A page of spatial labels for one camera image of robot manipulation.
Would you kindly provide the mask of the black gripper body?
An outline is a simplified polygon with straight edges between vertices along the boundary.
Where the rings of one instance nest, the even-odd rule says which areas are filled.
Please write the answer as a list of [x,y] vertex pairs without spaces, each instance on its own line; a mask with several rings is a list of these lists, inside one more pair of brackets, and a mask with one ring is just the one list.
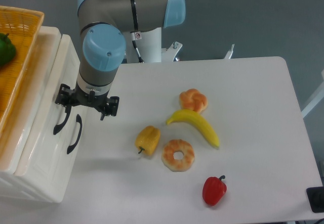
[[97,111],[103,111],[104,108],[107,106],[107,95],[108,92],[102,95],[96,95],[95,93],[88,94],[85,93],[79,87],[76,87],[74,89],[73,105],[74,106],[82,105],[82,106],[94,108]]

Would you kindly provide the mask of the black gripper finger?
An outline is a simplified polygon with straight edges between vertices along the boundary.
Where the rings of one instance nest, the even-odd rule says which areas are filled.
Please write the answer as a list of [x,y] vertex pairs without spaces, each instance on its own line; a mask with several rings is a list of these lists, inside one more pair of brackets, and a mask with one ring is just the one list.
[[115,117],[117,115],[118,106],[119,106],[118,96],[105,98],[105,100],[102,103],[96,106],[96,110],[101,113],[100,120],[103,121],[103,119],[106,116]]
[[64,83],[60,84],[55,104],[62,105],[65,108],[65,113],[70,112],[72,107],[79,106],[80,101],[76,97],[76,89],[71,89]]

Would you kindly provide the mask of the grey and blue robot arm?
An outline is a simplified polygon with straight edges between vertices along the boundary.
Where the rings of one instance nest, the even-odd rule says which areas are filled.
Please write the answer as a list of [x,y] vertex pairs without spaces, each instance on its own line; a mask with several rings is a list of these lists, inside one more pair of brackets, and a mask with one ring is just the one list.
[[76,85],[62,84],[55,102],[67,115],[83,105],[115,116],[119,98],[108,92],[126,52],[124,34],[180,25],[186,5],[185,0],[77,0],[77,16],[83,53]]

